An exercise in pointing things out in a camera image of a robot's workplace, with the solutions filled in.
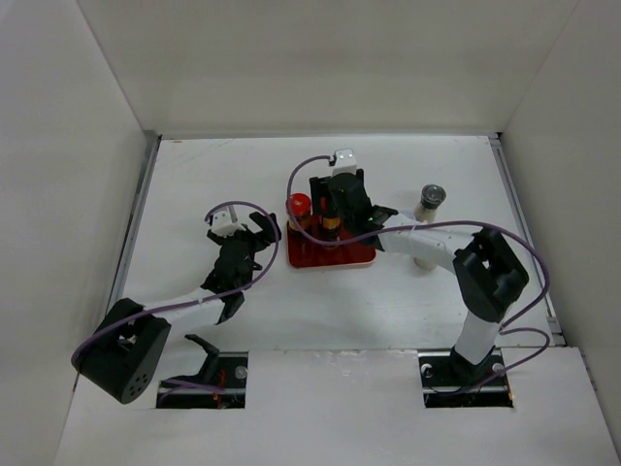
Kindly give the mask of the red lid chili sauce jar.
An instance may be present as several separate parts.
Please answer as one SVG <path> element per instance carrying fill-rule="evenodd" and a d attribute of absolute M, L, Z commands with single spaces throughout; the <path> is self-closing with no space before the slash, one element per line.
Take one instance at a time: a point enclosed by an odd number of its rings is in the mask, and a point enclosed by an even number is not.
<path fill-rule="evenodd" d="M 293 237 L 301 237 L 302 231 L 311 232 L 311 199 L 307 194 L 296 192 L 285 202 L 287 209 L 287 232 Z"/>

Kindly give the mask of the red lid brown sauce bottle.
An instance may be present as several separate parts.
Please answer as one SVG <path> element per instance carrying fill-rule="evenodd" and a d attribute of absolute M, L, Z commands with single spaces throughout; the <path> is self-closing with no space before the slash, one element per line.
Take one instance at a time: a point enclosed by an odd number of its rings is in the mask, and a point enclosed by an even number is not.
<path fill-rule="evenodd" d="M 340 240 L 341 220 L 333 209 L 325 210 L 320 216 L 319 232 L 320 239 L 326 242 L 325 249 L 333 250 L 337 247 L 335 242 Z"/>

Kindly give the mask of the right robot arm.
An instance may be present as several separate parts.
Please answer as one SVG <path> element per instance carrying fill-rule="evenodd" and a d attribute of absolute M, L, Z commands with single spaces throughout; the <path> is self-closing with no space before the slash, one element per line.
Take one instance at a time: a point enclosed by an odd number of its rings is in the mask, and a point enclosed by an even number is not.
<path fill-rule="evenodd" d="M 449 369 L 459 383 L 480 380 L 501 323 L 529 282 L 502 233 L 491 227 L 472 234 L 433 228 L 394 209 L 374 205 L 361 169 L 312 177 L 309 183 L 315 214 L 338 218 L 357 243 L 427 261 L 456 277 L 468 312 L 451 348 Z"/>

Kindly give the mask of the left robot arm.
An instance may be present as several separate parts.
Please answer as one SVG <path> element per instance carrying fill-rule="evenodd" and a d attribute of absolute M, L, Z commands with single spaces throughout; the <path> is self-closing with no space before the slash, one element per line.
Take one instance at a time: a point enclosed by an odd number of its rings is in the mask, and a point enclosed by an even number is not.
<path fill-rule="evenodd" d="M 122 405 L 137 400 L 157 372 L 169 336 L 178 330 L 203 348 L 184 364 L 184 375 L 167 376 L 172 388 L 205 387 L 217 376 L 217 349 L 191 333 L 195 325 L 219 325 L 231 319 L 245 301 L 245 291 L 262 279 L 268 267 L 257 253 L 277 250 L 281 231 L 277 217 L 254 206 L 254 229 L 240 223 L 233 206 L 209 212 L 207 236 L 219 248 L 212 270 L 195 290 L 168 301 L 145 305 L 130 298 L 116 301 L 95 332 L 71 356 L 77 373 Z"/>

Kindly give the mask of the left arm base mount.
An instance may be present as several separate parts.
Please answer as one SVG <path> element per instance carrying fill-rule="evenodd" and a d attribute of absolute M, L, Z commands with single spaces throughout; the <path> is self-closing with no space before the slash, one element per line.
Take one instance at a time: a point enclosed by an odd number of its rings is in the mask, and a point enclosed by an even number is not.
<path fill-rule="evenodd" d="M 248 379 L 248 353 L 223 352 L 195 334 L 184 339 L 204 354 L 193 374 L 165 377 L 159 383 L 156 409 L 234 410 L 243 409 Z"/>

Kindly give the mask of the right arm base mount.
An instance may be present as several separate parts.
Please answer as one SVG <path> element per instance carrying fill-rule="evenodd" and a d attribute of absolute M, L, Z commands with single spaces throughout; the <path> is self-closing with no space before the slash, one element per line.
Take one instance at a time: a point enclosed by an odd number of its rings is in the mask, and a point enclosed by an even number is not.
<path fill-rule="evenodd" d="M 422 397 L 428 409 L 512 408 L 502 353 L 495 349 L 474 372 L 459 369 L 449 351 L 418 354 Z"/>

